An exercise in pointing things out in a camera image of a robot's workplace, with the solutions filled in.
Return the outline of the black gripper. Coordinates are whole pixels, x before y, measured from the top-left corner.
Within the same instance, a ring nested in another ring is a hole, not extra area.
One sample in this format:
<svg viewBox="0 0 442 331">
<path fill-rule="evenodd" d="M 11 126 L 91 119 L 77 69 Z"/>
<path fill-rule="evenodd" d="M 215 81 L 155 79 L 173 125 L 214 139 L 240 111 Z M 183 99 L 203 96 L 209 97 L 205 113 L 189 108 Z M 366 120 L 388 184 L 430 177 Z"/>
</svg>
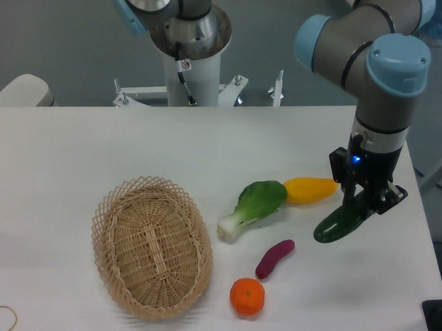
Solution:
<svg viewBox="0 0 442 331">
<path fill-rule="evenodd" d="M 342 204 L 348 204 L 355 197 L 355 185 L 367 190 L 368 212 L 382 215 L 395 207 L 407 196 L 401 186 L 391 183 L 402 147 L 394 152 L 376 153 L 364 149 L 361 134 L 350 137 L 347 150 L 339 147 L 329 154 L 332 178 L 340 185 L 344 194 Z"/>
</svg>

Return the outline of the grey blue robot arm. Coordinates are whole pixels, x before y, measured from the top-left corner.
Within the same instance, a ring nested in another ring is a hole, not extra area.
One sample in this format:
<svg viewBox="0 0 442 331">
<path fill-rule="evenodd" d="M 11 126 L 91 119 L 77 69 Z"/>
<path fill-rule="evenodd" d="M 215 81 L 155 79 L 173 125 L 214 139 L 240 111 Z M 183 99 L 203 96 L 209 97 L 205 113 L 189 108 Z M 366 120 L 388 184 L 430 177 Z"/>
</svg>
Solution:
<svg viewBox="0 0 442 331">
<path fill-rule="evenodd" d="M 212 0 L 112 2 L 128 29 L 148 35 L 162 54 L 169 105 L 234 105 L 237 92 L 219 86 L 231 23 Z M 382 214 L 407 196 L 393 172 L 431 63 L 415 31 L 434 11 L 434 0 L 353 0 L 342 19 L 315 15 L 298 29 L 296 60 L 357 101 L 347 148 L 329 156 L 344 203 L 361 187 L 369 211 Z"/>
</svg>

